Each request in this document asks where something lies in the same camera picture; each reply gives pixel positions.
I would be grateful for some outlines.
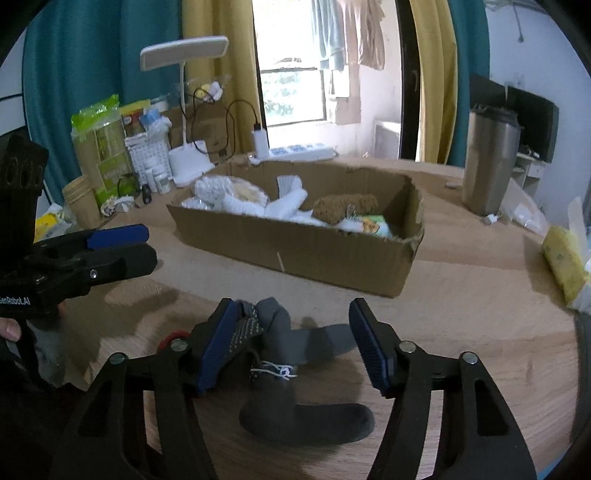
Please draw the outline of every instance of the white string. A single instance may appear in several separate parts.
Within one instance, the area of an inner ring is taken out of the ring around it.
[[[263,360],[261,362],[261,366],[262,367],[272,367],[272,368],[276,369],[277,372],[274,372],[272,370],[268,370],[266,368],[251,368],[251,372],[270,374],[270,375],[273,375],[274,377],[284,378],[285,380],[289,380],[290,378],[297,377],[297,375],[290,373],[294,369],[293,365],[277,365],[277,364],[274,364],[273,362],[267,362],[266,360]]]

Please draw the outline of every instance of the yellow curtain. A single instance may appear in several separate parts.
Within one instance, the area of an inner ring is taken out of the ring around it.
[[[183,0],[183,37],[208,35],[225,35],[230,40],[228,52],[221,59],[187,62],[187,80],[199,78],[208,82],[214,77],[231,75],[224,90],[224,103],[227,106],[235,99],[248,100],[260,121],[252,0]],[[252,151],[252,109],[239,102],[231,111],[236,119],[236,152]]]
[[[457,46],[447,0],[410,0],[421,59],[419,159],[447,163],[457,109]]]

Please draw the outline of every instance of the wooden table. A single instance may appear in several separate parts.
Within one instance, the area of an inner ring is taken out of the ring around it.
[[[515,225],[485,226],[463,208],[462,170],[407,161],[347,159],[349,164],[406,170],[424,193],[426,235],[402,295],[363,295],[376,317],[427,352],[458,356],[475,351],[517,419],[538,470],[566,450],[577,396],[573,315],[564,308],[540,252],[541,239]],[[164,203],[117,216],[111,225],[142,222],[160,264],[148,278],[94,289],[68,302],[70,356],[86,377],[108,356],[151,354],[166,334],[190,330],[222,297],[258,301],[274,296],[297,325],[347,322],[360,294],[292,277],[188,247],[175,236]],[[392,402],[371,388],[357,350],[297,378],[301,403],[356,401],[375,416],[375,431],[351,445],[294,449],[262,442],[238,423],[244,379],[225,381],[199,400],[197,413],[220,479],[362,479],[374,461]],[[420,477],[432,471],[442,396],[434,393]],[[157,445],[152,403],[148,436]]]

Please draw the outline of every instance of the black clamp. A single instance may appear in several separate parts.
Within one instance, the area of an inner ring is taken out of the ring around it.
[[[416,479],[431,392],[443,390],[441,435],[428,480],[535,480],[515,418],[475,353],[446,358],[401,341],[389,324],[376,320],[364,299],[351,303],[349,324],[372,385],[395,398],[368,479]]]
[[[20,323],[20,357],[11,359],[44,389],[51,386],[39,375],[27,321],[51,329],[64,300],[87,295],[96,285],[149,275],[157,265],[144,225],[86,230],[34,244],[47,157],[47,150],[14,135],[0,159],[0,317]]]
[[[224,299],[206,323],[158,354],[112,355],[68,423],[50,480],[216,479],[192,398],[216,384],[229,346],[243,335],[238,310]],[[425,480],[536,478],[515,419],[474,353],[429,355],[378,322],[364,299],[351,303],[349,322],[372,384],[395,399],[368,479],[416,478],[433,390],[444,391],[443,421]],[[162,455],[147,446],[144,390],[154,391]]]

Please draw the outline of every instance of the white lamp base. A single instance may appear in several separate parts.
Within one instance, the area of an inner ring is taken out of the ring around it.
[[[201,150],[207,151],[204,141],[198,141],[197,144]],[[190,185],[214,167],[209,161],[209,156],[197,150],[193,143],[173,148],[168,152],[168,159],[173,171],[174,184],[178,188]]]

